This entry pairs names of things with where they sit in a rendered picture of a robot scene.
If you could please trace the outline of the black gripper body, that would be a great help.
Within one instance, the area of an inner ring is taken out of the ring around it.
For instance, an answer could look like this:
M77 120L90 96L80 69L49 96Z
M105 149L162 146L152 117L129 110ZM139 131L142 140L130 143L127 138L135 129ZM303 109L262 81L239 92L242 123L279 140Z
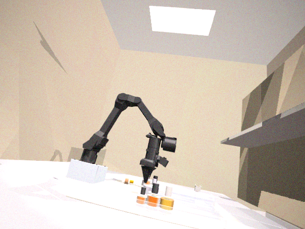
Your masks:
M146 149L146 156L144 159L140 160L140 165L144 165L146 167L158 167L158 162L155 163L154 159L156 154L159 154L159 149L147 147Z

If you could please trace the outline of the small orange jar with black lid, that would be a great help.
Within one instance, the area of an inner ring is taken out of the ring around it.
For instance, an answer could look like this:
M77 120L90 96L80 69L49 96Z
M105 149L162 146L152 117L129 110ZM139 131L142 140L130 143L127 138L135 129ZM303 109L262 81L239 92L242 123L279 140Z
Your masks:
M141 192L137 194L137 199L146 201L147 195L145 194L146 187L141 187Z

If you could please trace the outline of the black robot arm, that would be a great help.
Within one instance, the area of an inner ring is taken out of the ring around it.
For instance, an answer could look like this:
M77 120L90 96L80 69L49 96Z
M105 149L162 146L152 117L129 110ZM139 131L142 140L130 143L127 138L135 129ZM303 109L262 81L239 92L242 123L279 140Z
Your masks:
M162 141L161 148L163 148L164 151L175 153L177 138L165 136L162 123L151 114L146 105L143 103L142 99L140 97L121 93L117 95L114 108L103 123L101 129L96 132L88 141L82 144L84 151L79 161L95 164L98 156L97 152L106 147L106 144L109 141L107 139L109 131L113 127L121 112L124 111L128 106L137 106L140 109L142 114L147 119L151 130L155 134L152 135L149 133L146 135L146 137L149 138L148 147L160 149L160 144ZM157 136L160 138L157 138ZM158 162L164 167L166 167L169 163L165 157L161 157L159 154L156 154L154 162Z

